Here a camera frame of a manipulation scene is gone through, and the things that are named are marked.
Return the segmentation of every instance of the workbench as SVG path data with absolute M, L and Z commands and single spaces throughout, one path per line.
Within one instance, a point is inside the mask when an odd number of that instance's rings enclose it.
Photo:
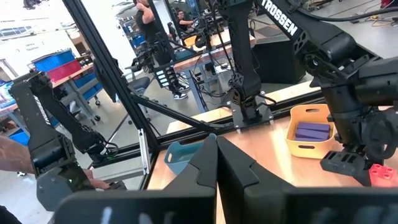
M 220 34 L 221 34 L 221 38 L 223 39 L 223 42 L 225 44 L 225 49 L 226 49 L 228 55 L 231 56 L 232 55 L 232 46 L 230 43 L 231 39 L 229 37 L 229 29 L 225 29 Z M 220 37 L 218 35 L 212 35 L 210 42 L 213 47 L 216 47 L 216 50 L 211 51 L 211 56 L 213 57 L 213 59 L 219 61 L 222 58 L 226 58 L 224 50 L 221 46 Z M 250 35 L 251 47 L 253 47 L 255 44 L 256 44 L 256 39 Z M 198 48 L 195 45 L 193 45 L 192 47 L 193 47 L 193 50 L 196 52 L 206 49 L 206 47 Z M 200 73 L 201 73 L 201 76 L 203 77 L 203 81 L 204 81 L 204 86 L 207 91 L 211 92 L 210 82 L 212 82 L 213 80 L 216 80 L 218 77 L 217 77 L 217 75 L 213 75 L 210 78 L 208 78 L 206 76 L 205 69 L 203 69 L 203 66 L 208 63 L 211 63 L 211 58 L 209 56 L 209 53 L 204 53 L 202 55 L 199 55 L 199 56 L 184 60 L 182 62 L 176 63 L 174 65 L 175 72 L 185 74 L 185 76 L 189 82 L 189 85 L 192 89 L 193 97 L 195 98 L 195 101 L 198 105 L 199 112 L 201 112 L 201 113 L 208 111 L 208 108 L 207 108 L 206 104 L 204 103 L 203 98 L 201 97 L 200 91 L 198 90 L 195 82 L 193 81 L 193 78 L 195 78 L 195 77 L 192 77 L 190 70 L 194 70 L 195 68 L 200 69 Z
M 83 110 L 83 112 L 87 116 L 87 118 L 89 118 L 91 120 L 96 119 L 96 115 L 94 114 L 94 111 L 91 109 L 91 107 L 88 105 L 88 103 L 87 103 L 88 100 L 84 99 L 83 93 L 86 92 L 87 90 L 89 90 L 90 88 L 93 88 L 96 84 L 98 84 L 98 80 L 93 79 L 92 81 L 88 82 L 87 84 L 77 88 L 75 82 L 73 81 L 73 78 L 77 77 L 78 75 L 80 75 L 83 72 L 86 72 L 92 68 L 93 68 L 93 64 L 87 65 L 86 67 L 82 68 L 81 70 L 52 83 L 53 88 L 63 85 L 65 87 L 66 91 L 68 92 L 68 95 L 66 97 L 62 98 L 62 100 L 61 100 L 61 102 L 64 105 L 68 105 L 72 101 L 76 101 L 76 104 Z M 0 116 L 10 117 L 10 119 L 12 119 L 13 122 L 15 122 L 18 125 L 18 127 L 20 127 L 27 135 L 29 135 L 29 132 L 25 126 L 25 122 L 22 119 L 21 114 L 19 113 L 17 104 L 13 104 L 6 108 L 0 109 Z
M 310 88 L 309 82 L 295 85 L 283 90 L 267 94 L 276 101 L 286 100 L 291 97 L 310 93 L 319 88 Z M 203 121 L 214 121 L 231 115 L 229 109 L 219 108 L 194 116 Z M 260 124 L 253 128 L 236 131 L 224 135 L 226 139 L 237 145 L 242 151 L 280 178 L 296 187 L 360 187 L 361 185 L 352 177 L 334 174 L 322 170 L 320 160 L 295 157 L 290 154 L 285 142 L 285 136 L 290 117 L 277 119 L 270 124 Z M 185 129 L 188 126 L 180 121 L 169 125 L 168 133 Z M 330 150 L 340 151 L 342 146 L 337 141 Z M 160 151 L 157 161 L 152 166 L 152 176 L 148 190 L 160 190 L 167 186 L 175 174 L 164 162 L 166 151 Z M 386 160 L 386 165 L 398 169 L 398 155 Z M 220 194 L 217 196 L 217 223 L 225 223 Z

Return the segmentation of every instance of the man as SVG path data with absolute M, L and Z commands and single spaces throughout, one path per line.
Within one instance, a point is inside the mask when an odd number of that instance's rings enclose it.
M 12 172 L 34 173 L 28 148 L 7 138 L 0 136 L 0 170 Z M 126 189 L 123 182 L 107 184 L 103 180 L 94 179 L 93 171 L 83 170 L 88 180 L 96 189 Z M 0 205 L 0 223 L 21 224 L 18 219 Z
M 160 30 L 156 26 L 155 16 L 149 7 L 148 0 L 134 0 L 134 3 L 138 10 L 136 14 L 137 26 L 143 32 L 145 41 L 148 44 L 153 44 L 158 41 L 156 34 Z M 159 65 L 165 65 L 171 61 L 170 55 L 163 48 L 156 51 L 154 57 Z M 180 84 L 173 68 L 166 68 L 166 73 L 170 80 L 169 89 L 173 93 L 174 99 L 181 100 L 186 98 L 188 95 L 181 92 L 189 90 L 190 87 Z
M 193 21 L 186 21 L 184 19 L 184 16 L 185 16 L 184 11 L 182 11 L 181 9 L 177 11 L 178 26 L 184 32 L 188 32 L 188 33 L 193 32 L 193 28 L 192 28 Z

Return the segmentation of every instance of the teal plastic tray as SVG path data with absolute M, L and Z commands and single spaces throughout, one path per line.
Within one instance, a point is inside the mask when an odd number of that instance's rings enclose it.
M 210 134 L 209 136 L 216 138 L 215 134 Z M 167 149 L 164 162 L 175 175 L 179 175 L 202 145 L 203 142 L 186 145 L 181 145 L 179 142 L 173 142 Z

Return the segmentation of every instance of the purple block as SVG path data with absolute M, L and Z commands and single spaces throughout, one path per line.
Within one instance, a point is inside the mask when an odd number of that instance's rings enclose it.
M 294 141 L 308 141 L 308 142 L 321 142 L 322 139 L 312 139 L 312 138 L 294 138 Z
M 295 133 L 296 138 L 315 138 L 326 140 L 329 138 L 329 133 L 323 131 L 312 131 L 307 129 L 297 129 Z
M 308 129 L 312 131 L 323 131 L 328 132 L 330 131 L 329 124 L 319 124 L 319 123 L 307 123 L 307 122 L 299 122 L 297 125 L 297 129 Z

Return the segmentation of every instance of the yellow basket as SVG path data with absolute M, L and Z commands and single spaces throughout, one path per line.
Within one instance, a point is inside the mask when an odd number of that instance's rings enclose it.
M 335 144 L 334 134 L 335 125 L 328 122 L 330 114 L 327 105 L 300 105 L 290 110 L 290 123 L 286 135 L 286 144 L 293 156 L 322 159 L 328 151 L 332 150 Z M 330 125 L 330 138 L 322 142 L 305 142 L 294 141 L 294 133 L 296 132 L 299 122 L 311 122 Z

